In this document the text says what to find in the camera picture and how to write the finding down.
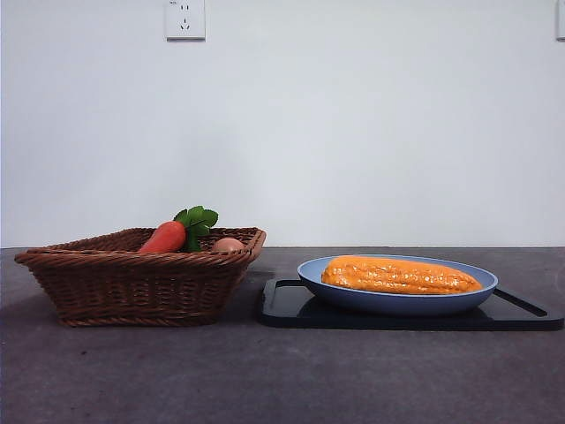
carrot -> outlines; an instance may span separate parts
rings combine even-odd
[[[167,221],[157,227],[151,237],[138,250],[142,253],[176,252],[185,243],[185,226],[179,221]]]

corn cob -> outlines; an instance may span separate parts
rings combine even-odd
[[[363,256],[334,258],[322,272],[321,281],[348,289],[400,294],[450,294],[482,288],[475,278],[458,269]]]

oval plate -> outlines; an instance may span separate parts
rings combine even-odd
[[[483,288],[457,294],[395,294],[352,290],[322,283],[321,273],[335,256],[304,262],[298,267],[298,274],[313,294],[338,307],[374,314],[407,316],[457,314],[473,309],[483,303],[498,284],[498,278],[494,274],[464,263],[393,254],[360,254],[358,256],[404,259],[444,265],[474,276]]]

brown egg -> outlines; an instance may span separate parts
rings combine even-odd
[[[214,243],[212,246],[213,251],[215,252],[231,252],[233,250],[244,249],[244,244],[236,240],[232,237],[220,238],[218,241]]]

wall socket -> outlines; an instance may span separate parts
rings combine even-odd
[[[558,0],[557,2],[557,22],[556,24],[556,39],[558,42],[565,42],[565,0]]]
[[[168,42],[206,40],[204,0],[170,0],[165,4]]]

